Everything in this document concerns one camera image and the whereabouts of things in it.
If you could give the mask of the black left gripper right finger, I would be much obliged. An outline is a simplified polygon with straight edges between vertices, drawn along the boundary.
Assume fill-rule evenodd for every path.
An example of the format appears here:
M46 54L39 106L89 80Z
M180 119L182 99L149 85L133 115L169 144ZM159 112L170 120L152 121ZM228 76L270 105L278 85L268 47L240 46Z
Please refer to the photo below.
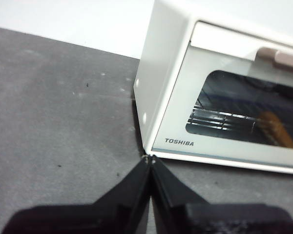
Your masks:
M277 206L212 204L179 180L156 156L150 158L152 200L166 234L293 234L293 218Z

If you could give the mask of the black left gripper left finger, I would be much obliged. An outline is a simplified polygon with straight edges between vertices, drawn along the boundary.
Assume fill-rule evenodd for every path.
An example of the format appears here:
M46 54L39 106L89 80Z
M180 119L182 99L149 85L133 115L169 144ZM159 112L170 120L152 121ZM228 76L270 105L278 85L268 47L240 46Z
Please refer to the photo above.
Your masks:
M150 199L150 157L141 161L97 201L36 206L16 212L4 234L133 234Z

